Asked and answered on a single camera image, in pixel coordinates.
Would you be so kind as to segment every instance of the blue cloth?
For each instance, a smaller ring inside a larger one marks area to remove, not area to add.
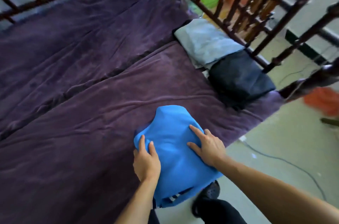
[[[195,68],[210,69],[226,55],[244,49],[206,19],[193,19],[174,32]]]
[[[139,149],[140,137],[145,135],[147,151],[150,141],[153,141],[159,155],[161,173],[154,193],[157,207],[177,205],[195,196],[202,188],[222,175],[215,168],[207,166],[186,145],[187,142],[193,142],[201,147],[199,138],[189,125],[203,132],[184,107],[161,106],[157,108],[150,125],[134,138],[134,145]],[[175,201],[169,200],[177,194],[180,196]]]

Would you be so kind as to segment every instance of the wooden bed frame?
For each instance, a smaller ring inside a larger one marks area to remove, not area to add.
[[[2,1],[6,3],[10,9],[0,12],[0,21],[7,20],[10,23],[15,24],[15,20],[13,20],[12,16],[31,10],[43,4],[50,3],[54,0],[34,0],[23,5],[16,5],[11,0]],[[327,40],[333,46],[339,46],[338,35],[324,28],[328,23],[339,16],[339,2],[330,5],[327,9],[327,13],[324,16],[322,16],[312,27],[303,33],[293,45],[280,53],[277,57],[273,58],[271,63],[267,64],[267,62],[258,55],[265,48],[265,46],[267,46],[267,44],[272,41],[272,39],[285,27],[285,25],[300,11],[300,9],[308,3],[309,0],[296,0],[296,2],[293,4],[288,0],[260,0],[257,2],[257,6],[255,8],[253,8],[252,5],[254,0],[248,0],[245,5],[240,3],[241,0],[234,0],[225,19],[221,19],[219,16],[225,0],[219,0],[214,12],[208,9],[201,2],[201,0],[191,1],[194,2],[225,33],[227,33],[230,38],[244,45],[248,54],[263,67],[263,72],[265,73],[271,71],[274,67],[281,65],[284,59],[286,59],[293,53],[295,49],[301,46],[304,42],[308,41],[314,35],[318,35],[321,38]],[[273,13],[269,12],[266,16],[262,15],[263,9],[268,3],[278,4],[284,10],[286,10],[286,14],[273,29],[266,25]],[[245,40],[239,36],[240,27],[244,27],[245,31],[250,30]],[[267,33],[266,38],[256,47],[255,50],[252,50],[250,47],[251,43],[262,31]],[[315,87],[328,86],[339,81],[338,77],[339,58],[336,58],[332,64],[322,66],[321,69],[313,73],[306,80],[297,80],[279,92],[282,97],[288,99],[287,101],[292,101],[307,93],[310,93]]]

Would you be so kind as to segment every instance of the black pants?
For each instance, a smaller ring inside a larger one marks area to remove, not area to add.
[[[197,212],[205,224],[246,224],[240,213],[224,200],[203,198],[197,202]],[[148,224],[159,224],[154,210]]]

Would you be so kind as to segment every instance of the purple bedspread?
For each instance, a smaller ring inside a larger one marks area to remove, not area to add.
[[[64,100],[114,76],[188,19],[181,0],[71,0],[0,34],[0,140]]]
[[[236,112],[171,42],[53,108],[0,143],[0,223],[112,224],[138,186],[133,133],[184,106],[230,145],[283,104],[272,91]]]

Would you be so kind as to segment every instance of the black baseboard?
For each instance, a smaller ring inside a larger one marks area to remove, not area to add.
[[[285,39],[288,42],[290,42],[290,44],[293,44],[294,41],[298,40],[299,38],[290,30],[287,29]],[[317,53],[312,47],[310,47],[306,43],[300,46],[298,50],[301,51],[306,57],[313,60],[318,65],[330,64],[324,57],[322,57],[319,53]]]

